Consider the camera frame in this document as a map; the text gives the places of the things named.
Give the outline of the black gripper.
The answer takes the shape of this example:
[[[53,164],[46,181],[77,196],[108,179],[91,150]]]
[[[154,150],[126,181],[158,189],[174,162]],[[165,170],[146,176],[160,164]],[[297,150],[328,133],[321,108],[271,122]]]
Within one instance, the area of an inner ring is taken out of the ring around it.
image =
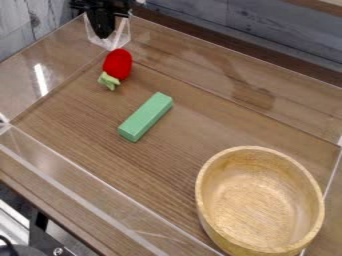
[[[104,39],[116,31],[117,18],[116,14],[128,14],[132,10],[132,0],[71,0],[70,6],[82,12],[87,12],[87,18],[97,36]],[[104,14],[106,13],[106,21],[104,28]]]

